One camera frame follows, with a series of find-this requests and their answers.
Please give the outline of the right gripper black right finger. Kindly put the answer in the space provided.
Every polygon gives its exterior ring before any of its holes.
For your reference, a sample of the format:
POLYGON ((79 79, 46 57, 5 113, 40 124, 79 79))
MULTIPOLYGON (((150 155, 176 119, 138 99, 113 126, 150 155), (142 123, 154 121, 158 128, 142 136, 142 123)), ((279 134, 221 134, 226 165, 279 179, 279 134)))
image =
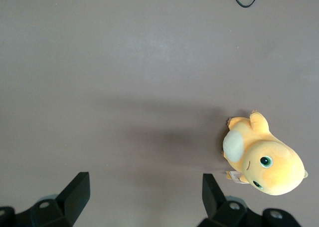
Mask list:
POLYGON ((200 227, 299 227, 287 211, 268 208, 259 215, 241 198, 225 196, 212 174, 202 176, 202 201, 207 213, 200 227))

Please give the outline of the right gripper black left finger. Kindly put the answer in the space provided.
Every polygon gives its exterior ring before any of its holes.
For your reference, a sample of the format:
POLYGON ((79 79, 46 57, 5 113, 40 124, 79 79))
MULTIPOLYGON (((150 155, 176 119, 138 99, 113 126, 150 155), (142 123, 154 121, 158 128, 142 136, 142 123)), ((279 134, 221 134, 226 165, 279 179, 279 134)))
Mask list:
POLYGON ((16 213, 12 207, 0 208, 2 227, 72 227, 90 199, 90 175, 79 172, 53 199, 43 199, 16 213))

